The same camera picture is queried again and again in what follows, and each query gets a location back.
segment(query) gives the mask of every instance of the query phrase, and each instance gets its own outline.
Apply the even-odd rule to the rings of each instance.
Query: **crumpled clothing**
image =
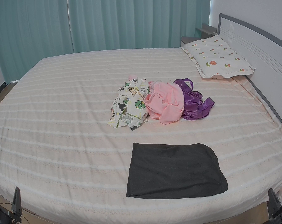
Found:
[[[202,101],[202,94],[193,90],[193,82],[190,79],[177,79],[174,83],[178,84],[184,95],[184,111],[182,117],[187,120],[201,119],[209,115],[210,109],[214,105],[214,101],[208,97],[204,102]]]
[[[118,89],[119,95],[112,104],[113,114],[108,125],[114,128],[128,125],[131,130],[135,130],[143,121],[147,121],[148,110],[144,97],[148,93],[149,85],[146,79],[130,75],[129,81]]]
[[[150,93],[144,103],[152,119],[166,125],[179,120],[184,110],[184,96],[177,84],[149,82]]]

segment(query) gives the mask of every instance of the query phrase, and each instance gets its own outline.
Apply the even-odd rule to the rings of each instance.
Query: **curtain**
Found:
[[[68,0],[74,52],[179,47],[199,36],[210,0]]]
[[[0,66],[6,83],[45,57],[73,53],[67,0],[0,0]]]

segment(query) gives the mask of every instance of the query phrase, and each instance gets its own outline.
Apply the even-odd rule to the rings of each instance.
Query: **gray nightstand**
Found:
[[[198,41],[204,38],[209,38],[214,36],[214,33],[217,32],[217,29],[209,26],[205,23],[202,23],[202,28],[196,28],[197,30],[201,31],[201,37],[191,37],[191,36],[182,36],[181,37],[181,44],[180,46],[184,46],[187,43]]]

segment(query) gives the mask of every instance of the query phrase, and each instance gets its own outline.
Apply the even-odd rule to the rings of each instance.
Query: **purple strap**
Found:
[[[185,81],[189,81],[191,87],[189,87]],[[178,84],[184,95],[184,111],[182,117],[187,120],[196,120],[208,116],[210,109],[214,105],[214,101],[211,98],[207,98],[202,101],[202,94],[198,91],[192,91],[193,82],[186,79],[177,79],[174,83]]]

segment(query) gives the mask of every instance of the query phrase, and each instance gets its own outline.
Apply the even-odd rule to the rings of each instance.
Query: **pillow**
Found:
[[[219,35],[194,41],[182,47],[203,78],[230,78],[251,75],[254,67],[242,55],[231,50]]]

